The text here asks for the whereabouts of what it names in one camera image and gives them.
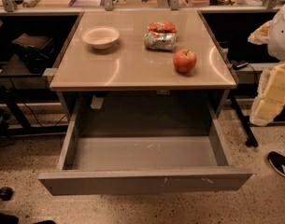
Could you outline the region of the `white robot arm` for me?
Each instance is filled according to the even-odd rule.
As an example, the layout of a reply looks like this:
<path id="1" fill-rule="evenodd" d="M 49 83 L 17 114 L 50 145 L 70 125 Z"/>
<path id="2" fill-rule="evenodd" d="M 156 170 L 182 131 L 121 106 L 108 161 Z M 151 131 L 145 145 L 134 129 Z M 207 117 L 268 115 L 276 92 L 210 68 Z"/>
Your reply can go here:
<path id="1" fill-rule="evenodd" d="M 249 121 L 266 126 L 285 107 L 285 4 L 274 16 L 248 37 L 255 45 L 267 45 L 268 54 L 279 60 L 272 69 L 264 69 L 260 75 L 258 94 L 252 103 Z"/>

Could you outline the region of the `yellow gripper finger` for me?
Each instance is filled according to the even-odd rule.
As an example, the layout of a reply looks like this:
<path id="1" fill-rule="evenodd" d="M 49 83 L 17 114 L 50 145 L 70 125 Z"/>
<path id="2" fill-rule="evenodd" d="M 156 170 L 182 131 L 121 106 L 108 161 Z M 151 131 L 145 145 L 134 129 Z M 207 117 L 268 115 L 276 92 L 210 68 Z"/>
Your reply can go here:
<path id="1" fill-rule="evenodd" d="M 269 28 L 271 21 L 265 22 L 259 28 L 257 28 L 248 37 L 248 41 L 254 45 L 267 44 L 269 42 Z"/>
<path id="2" fill-rule="evenodd" d="M 265 68 L 260 75 L 258 94 L 252 103 L 249 121 L 266 126 L 285 107 L 285 63 Z"/>

